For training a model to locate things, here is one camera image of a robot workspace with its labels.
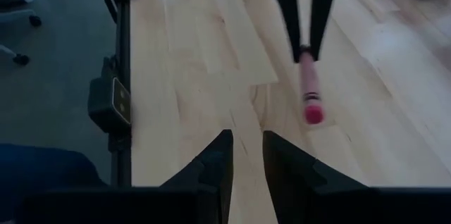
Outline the carnation pink crayon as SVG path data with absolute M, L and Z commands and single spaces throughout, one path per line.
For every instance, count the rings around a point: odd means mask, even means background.
M 308 124 L 317 125 L 324 119 L 323 103 L 314 60 L 308 51 L 303 52 L 300 56 L 299 73 L 303 115 Z

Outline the dark blue rounded object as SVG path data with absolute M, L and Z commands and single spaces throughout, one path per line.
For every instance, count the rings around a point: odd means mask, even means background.
M 80 152 L 0 144 L 0 223 L 12 221 L 16 207 L 31 194 L 105 185 L 95 165 Z

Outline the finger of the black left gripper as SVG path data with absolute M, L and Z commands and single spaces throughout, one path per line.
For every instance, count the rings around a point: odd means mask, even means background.
M 298 0 L 277 0 L 285 21 L 285 28 L 292 49 L 292 59 L 299 63 L 301 33 L 299 28 Z
M 333 0 L 311 0 L 310 50 L 314 61 L 319 60 L 321 44 L 325 34 Z

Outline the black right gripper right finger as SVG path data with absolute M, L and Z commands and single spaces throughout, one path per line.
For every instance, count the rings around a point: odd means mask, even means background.
M 451 224 L 451 187 L 366 186 L 270 130 L 263 156 L 279 224 Z

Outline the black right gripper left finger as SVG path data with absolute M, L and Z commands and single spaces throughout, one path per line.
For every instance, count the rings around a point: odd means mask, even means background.
M 17 224 L 228 224 L 233 133 L 222 130 L 158 187 L 53 190 L 26 198 Z

